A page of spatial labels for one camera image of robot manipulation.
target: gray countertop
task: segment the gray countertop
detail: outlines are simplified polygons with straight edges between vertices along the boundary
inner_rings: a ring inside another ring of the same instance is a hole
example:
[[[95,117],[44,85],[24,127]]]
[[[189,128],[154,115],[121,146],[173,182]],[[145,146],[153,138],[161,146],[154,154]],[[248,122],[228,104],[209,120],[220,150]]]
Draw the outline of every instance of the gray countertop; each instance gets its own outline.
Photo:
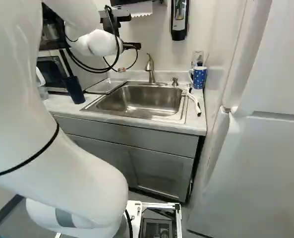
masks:
[[[141,128],[151,128],[163,131],[204,136],[206,135],[207,129],[203,91],[193,89],[192,94],[197,98],[200,103],[202,115],[200,117],[197,116],[196,110],[194,108],[194,102],[189,99],[186,121],[184,124],[81,111],[83,107],[102,96],[96,94],[85,94],[85,103],[79,105],[74,104],[70,96],[50,94],[49,99],[45,100],[44,104],[48,111],[56,116],[94,120],[106,123],[122,124]]]

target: soap dispenser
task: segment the soap dispenser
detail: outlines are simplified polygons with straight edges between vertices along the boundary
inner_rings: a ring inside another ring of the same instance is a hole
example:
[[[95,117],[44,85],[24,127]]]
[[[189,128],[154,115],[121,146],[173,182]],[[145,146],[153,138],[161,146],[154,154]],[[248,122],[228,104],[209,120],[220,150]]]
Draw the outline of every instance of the soap dispenser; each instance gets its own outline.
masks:
[[[187,36],[190,0],[172,0],[171,35],[174,41],[183,41]]]

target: polka dot mug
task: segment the polka dot mug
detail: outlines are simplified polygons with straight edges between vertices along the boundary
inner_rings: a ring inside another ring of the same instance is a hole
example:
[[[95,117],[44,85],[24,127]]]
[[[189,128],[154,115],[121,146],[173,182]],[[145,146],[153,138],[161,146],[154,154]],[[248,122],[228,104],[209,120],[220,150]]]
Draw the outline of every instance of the polka dot mug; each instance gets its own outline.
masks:
[[[193,75],[193,85],[195,89],[203,89],[207,74],[207,67],[194,67],[189,71],[190,77]]]

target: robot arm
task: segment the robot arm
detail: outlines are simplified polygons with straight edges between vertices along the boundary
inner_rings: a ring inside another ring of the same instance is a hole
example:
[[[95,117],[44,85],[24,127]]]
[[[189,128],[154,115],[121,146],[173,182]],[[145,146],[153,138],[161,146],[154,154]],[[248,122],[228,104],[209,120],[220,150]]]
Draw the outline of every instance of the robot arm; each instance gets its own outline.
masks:
[[[93,0],[43,0],[65,21],[67,42],[86,56],[109,56],[117,53],[115,36],[97,29],[100,15]],[[122,41],[118,38],[120,52]]]
[[[104,33],[93,41],[99,19],[92,0],[45,3],[88,37],[80,40],[82,47],[94,52],[110,37]],[[0,185],[40,202],[39,218],[44,215],[48,229],[110,238],[126,208],[128,186],[116,168],[75,145],[39,99],[35,70],[41,28],[40,0],[0,0]],[[45,207],[49,216],[42,213]],[[58,222],[64,213],[73,214],[73,227]]]

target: white refrigerator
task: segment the white refrigerator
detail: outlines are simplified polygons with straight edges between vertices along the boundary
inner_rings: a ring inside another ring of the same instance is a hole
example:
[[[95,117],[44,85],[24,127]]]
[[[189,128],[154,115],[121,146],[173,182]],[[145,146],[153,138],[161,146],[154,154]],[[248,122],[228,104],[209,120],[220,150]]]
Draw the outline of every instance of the white refrigerator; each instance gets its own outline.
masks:
[[[294,0],[217,0],[187,228],[294,238]]]

